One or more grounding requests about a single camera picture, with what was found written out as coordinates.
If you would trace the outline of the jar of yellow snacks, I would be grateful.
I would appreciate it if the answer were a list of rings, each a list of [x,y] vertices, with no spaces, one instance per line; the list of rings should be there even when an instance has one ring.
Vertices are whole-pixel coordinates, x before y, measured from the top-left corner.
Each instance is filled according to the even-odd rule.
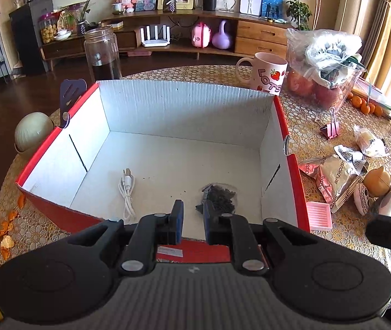
[[[48,44],[54,41],[55,35],[57,34],[57,22],[59,19],[59,15],[60,12],[52,11],[39,17],[39,32],[43,44]]]

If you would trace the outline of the gold snack packet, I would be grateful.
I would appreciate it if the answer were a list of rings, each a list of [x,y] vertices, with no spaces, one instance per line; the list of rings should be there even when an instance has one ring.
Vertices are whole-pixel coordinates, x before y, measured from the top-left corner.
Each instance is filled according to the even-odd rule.
[[[332,213],[336,213],[349,198],[348,190],[366,174],[368,166],[366,159],[352,162],[336,154],[298,164],[300,171],[315,180]]]

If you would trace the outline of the orange tangerine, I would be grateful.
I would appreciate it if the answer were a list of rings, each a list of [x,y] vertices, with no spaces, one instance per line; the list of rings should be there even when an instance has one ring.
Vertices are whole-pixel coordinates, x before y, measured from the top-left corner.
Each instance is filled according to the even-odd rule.
[[[363,114],[368,115],[371,112],[371,107],[369,104],[362,104],[360,110]]]
[[[373,103],[369,103],[368,106],[369,106],[369,113],[373,114],[375,112],[376,106]]]
[[[383,109],[380,106],[376,106],[374,110],[374,114],[377,117],[381,117],[383,115]]]
[[[354,106],[355,108],[359,109],[362,104],[363,104],[363,101],[362,99],[357,96],[357,95],[354,95],[352,98],[351,98],[351,104],[352,106]]]

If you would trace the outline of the orange bear shaped case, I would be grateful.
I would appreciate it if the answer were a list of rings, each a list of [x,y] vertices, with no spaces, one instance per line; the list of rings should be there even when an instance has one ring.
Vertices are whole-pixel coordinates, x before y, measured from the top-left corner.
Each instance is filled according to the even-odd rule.
[[[390,190],[391,174],[383,166],[372,169],[363,179],[363,184],[372,197],[382,197]]]

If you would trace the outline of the pink binder clip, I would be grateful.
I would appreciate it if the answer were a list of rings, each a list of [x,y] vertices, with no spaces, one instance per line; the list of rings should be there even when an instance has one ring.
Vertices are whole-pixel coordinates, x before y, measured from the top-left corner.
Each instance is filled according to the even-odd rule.
[[[340,135],[339,121],[337,120],[337,113],[335,107],[330,108],[330,122],[324,124],[319,117],[314,119],[314,122],[319,127],[319,132],[327,140],[335,139]]]

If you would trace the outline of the wooden tv cabinet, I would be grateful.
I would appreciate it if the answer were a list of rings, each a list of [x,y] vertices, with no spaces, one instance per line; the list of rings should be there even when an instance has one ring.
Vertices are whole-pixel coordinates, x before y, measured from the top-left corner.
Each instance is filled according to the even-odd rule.
[[[164,13],[161,10],[143,11],[114,16],[102,20],[101,25],[122,27],[115,30],[119,51],[142,54],[149,52],[176,52],[218,54],[234,57],[251,57],[264,51],[286,56],[286,30],[288,24],[272,22],[260,17],[242,13],[204,10],[178,10]],[[220,27],[230,35],[230,46],[216,48],[192,45],[192,29],[202,23],[210,28],[211,34],[219,32]]]

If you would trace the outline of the glass jar with dark liquid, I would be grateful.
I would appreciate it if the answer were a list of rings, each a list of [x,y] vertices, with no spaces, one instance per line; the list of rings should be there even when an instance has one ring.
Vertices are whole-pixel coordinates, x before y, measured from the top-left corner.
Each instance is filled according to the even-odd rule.
[[[122,79],[117,38],[110,26],[87,31],[84,50],[94,82]]]

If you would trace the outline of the cartoon face plush pouch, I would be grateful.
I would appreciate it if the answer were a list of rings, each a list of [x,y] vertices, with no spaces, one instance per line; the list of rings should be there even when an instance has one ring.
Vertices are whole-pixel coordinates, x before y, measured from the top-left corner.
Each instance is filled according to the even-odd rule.
[[[354,188],[354,204],[357,211],[362,215],[367,215],[374,205],[374,198],[368,192],[368,189],[363,183],[358,183]]]

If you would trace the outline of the pink striped sticky notepad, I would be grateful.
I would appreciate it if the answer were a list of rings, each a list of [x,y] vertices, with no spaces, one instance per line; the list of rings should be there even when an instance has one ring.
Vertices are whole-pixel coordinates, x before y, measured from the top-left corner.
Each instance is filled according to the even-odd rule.
[[[307,215],[310,229],[313,231],[330,231],[333,229],[330,205],[309,201],[307,205]]]

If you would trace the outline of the bag of dark tea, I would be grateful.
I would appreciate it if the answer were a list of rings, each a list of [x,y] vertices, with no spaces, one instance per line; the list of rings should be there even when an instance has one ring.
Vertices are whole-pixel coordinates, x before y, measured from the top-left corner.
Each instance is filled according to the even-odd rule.
[[[203,202],[208,200],[217,213],[234,214],[236,212],[237,196],[234,186],[224,183],[210,183],[202,188],[201,193],[201,202],[195,207],[200,214],[203,214]]]

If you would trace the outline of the silver foil sachet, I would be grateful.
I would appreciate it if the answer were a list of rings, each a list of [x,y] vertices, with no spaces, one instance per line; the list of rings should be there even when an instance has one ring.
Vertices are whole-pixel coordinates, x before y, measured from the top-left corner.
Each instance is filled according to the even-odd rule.
[[[357,173],[360,173],[367,163],[362,152],[354,150],[344,145],[337,145],[334,148],[336,154],[345,162],[350,164]]]

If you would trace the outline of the red cardboard box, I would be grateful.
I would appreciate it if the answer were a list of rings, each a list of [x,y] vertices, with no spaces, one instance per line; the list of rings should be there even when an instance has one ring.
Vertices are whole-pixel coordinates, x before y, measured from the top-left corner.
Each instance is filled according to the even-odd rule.
[[[135,178],[137,218],[184,203],[184,238],[205,237],[196,206],[211,183],[236,194],[237,214],[252,224],[277,218],[310,230],[296,157],[277,96],[176,81],[93,84],[69,109],[16,184],[70,233],[124,212],[119,181]]]

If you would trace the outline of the pink strawberry mug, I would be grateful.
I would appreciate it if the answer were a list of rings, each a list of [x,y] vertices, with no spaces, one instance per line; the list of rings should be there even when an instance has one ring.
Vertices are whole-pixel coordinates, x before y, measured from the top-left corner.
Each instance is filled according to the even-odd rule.
[[[251,76],[245,78],[239,67],[244,63],[251,64]],[[288,62],[282,57],[269,52],[257,52],[253,58],[243,57],[235,65],[235,73],[241,84],[270,95],[279,95],[286,76]]]

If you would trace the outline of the clear bag of candy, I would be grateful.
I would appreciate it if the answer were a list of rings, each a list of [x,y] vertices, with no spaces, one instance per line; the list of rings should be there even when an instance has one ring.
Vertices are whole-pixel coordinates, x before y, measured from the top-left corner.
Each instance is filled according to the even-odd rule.
[[[355,142],[363,155],[370,158],[379,158],[388,155],[385,142],[376,137],[370,129],[354,125],[353,130]]]

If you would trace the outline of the plastic bag of apples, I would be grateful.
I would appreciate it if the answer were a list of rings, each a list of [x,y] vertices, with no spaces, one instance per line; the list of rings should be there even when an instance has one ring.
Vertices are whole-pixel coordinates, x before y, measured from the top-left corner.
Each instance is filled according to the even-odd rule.
[[[344,31],[289,28],[286,41],[285,91],[316,111],[338,112],[365,71],[361,38]]]

